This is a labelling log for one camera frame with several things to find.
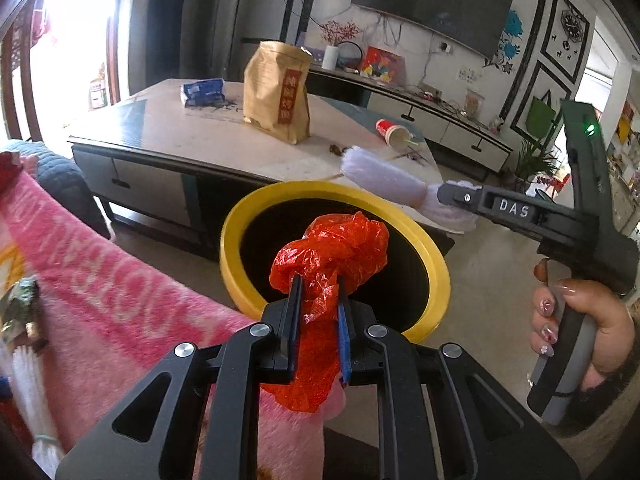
paper cup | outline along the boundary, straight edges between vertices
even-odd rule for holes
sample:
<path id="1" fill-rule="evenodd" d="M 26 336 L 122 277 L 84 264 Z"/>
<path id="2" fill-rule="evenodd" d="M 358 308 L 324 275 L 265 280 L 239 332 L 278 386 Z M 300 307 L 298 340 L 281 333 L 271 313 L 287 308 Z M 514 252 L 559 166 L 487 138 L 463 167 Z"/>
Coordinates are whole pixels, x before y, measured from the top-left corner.
<path id="1" fill-rule="evenodd" d="M 404 150 L 411 140 L 411 132 L 409 130 L 386 119 L 380 119 L 376 123 L 376 130 L 380 137 L 385 139 L 386 143 L 397 152 Z"/>

metal screw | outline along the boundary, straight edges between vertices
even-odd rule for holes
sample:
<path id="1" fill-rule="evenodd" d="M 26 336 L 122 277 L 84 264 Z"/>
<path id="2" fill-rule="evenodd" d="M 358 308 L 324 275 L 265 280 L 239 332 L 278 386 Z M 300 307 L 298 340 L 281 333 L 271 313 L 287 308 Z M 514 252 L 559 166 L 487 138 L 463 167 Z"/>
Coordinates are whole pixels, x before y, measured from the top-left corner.
<path id="1" fill-rule="evenodd" d="M 457 359 L 462 355 L 462 348 L 460 348 L 456 344 L 449 343 L 448 345 L 444 345 L 444 348 L 442 349 L 442 353 L 447 357 L 450 357 L 452 359 Z"/>
<path id="2" fill-rule="evenodd" d="M 256 323 L 249 329 L 249 334 L 254 337 L 264 337 L 271 332 L 271 327 L 264 323 Z"/>
<path id="3" fill-rule="evenodd" d="M 174 354 L 178 357 L 189 357 L 191 354 L 195 352 L 195 346 L 191 343 L 180 343 L 177 347 L 175 347 Z"/>
<path id="4" fill-rule="evenodd" d="M 367 328 L 367 333 L 371 337 L 380 338 L 387 335 L 389 333 L 389 330 L 386 329 L 386 326 L 371 325 L 369 328 Z"/>

brown paper bag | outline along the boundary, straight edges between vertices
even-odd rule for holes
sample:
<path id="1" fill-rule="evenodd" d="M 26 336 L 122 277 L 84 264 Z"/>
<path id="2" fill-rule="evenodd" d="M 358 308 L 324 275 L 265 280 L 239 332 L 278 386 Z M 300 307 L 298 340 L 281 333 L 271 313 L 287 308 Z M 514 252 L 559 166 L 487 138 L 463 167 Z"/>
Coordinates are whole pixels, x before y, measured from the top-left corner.
<path id="1" fill-rule="evenodd" d="M 244 121 L 291 144 L 306 139 L 305 83 L 312 59 L 301 48 L 263 41 L 244 70 Z"/>

green bag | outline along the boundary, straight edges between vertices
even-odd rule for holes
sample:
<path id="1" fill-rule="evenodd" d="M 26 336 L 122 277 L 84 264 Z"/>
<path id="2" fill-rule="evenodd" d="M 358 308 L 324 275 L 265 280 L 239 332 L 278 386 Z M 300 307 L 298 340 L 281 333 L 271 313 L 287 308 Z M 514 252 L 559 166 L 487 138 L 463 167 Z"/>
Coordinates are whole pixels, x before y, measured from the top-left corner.
<path id="1" fill-rule="evenodd" d="M 527 116 L 527 131 L 536 139 L 544 139 L 555 118 L 556 111 L 551 107 L 551 90 L 548 90 L 542 99 L 533 98 Z"/>

cabinet handle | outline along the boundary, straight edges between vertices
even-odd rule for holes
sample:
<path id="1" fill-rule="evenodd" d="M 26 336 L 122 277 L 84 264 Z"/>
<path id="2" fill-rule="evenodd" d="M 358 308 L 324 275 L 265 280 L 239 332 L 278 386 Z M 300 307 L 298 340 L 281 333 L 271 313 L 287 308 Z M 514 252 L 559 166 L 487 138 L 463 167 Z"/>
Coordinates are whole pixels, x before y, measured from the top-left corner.
<path id="1" fill-rule="evenodd" d="M 112 178 L 111 181 L 118 187 L 123 187 L 124 189 L 131 189 L 131 186 L 124 180 L 120 180 L 119 178 Z"/>

